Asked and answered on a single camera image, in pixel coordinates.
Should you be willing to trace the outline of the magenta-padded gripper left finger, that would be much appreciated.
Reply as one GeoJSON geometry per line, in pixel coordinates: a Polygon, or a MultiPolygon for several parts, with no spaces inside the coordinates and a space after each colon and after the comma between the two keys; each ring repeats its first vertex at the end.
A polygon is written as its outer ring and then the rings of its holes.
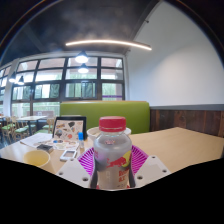
{"type": "Polygon", "coordinates": [[[69,159],[57,172],[57,176],[84,188],[97,187],[94,149],[90,148],[78,158],[69,159]]]}

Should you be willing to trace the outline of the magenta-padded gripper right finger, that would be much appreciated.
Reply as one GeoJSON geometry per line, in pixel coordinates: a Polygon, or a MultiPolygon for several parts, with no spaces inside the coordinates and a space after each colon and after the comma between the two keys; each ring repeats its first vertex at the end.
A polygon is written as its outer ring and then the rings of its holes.
{"type": "Polygon", "coordinates": [[[169,169],[156,155],[147,155],[137,146],[132,146],[129,185],[140,188],[170,175],[169,169]]]}

